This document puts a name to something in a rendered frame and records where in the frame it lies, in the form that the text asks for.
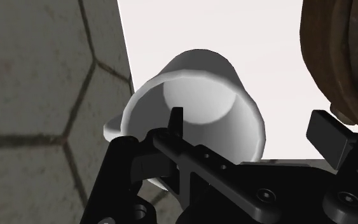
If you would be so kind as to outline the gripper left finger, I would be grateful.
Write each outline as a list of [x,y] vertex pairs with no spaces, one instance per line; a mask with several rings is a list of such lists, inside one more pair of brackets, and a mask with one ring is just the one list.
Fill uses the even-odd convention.
[[276,224],[282,211],[269,190],[242,186],[235,165],[182,138],[183,109],[145,140],[114,138],[108,146],[79,224],[158,224],[155,207],[138,196],[142,181],[159,178],[182,206],[176,224]]

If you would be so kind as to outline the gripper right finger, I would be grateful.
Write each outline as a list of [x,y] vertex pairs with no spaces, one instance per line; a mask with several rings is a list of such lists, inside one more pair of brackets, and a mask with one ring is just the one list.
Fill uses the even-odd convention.
[[337,171],[322,202],[326,216],[336,224],[358,224],[358,133],[314,110],[306,138]]

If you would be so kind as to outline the white mug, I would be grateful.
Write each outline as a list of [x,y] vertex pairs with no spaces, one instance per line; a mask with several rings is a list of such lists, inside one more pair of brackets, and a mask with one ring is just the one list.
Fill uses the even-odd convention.
[[202,144],[234,164],[260,161],[265,123],[232,64],[211,50],[174,57],[131,96],[122,114],[103,126],[107,141],[166,127],[170,111],[183,108],[183,138]]

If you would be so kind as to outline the rusty brown round vessel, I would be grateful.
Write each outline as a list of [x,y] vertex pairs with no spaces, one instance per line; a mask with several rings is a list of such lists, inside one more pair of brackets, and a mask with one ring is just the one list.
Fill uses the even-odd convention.
[[343,123],[358,125],[358,0],[303,0],[301,54]]

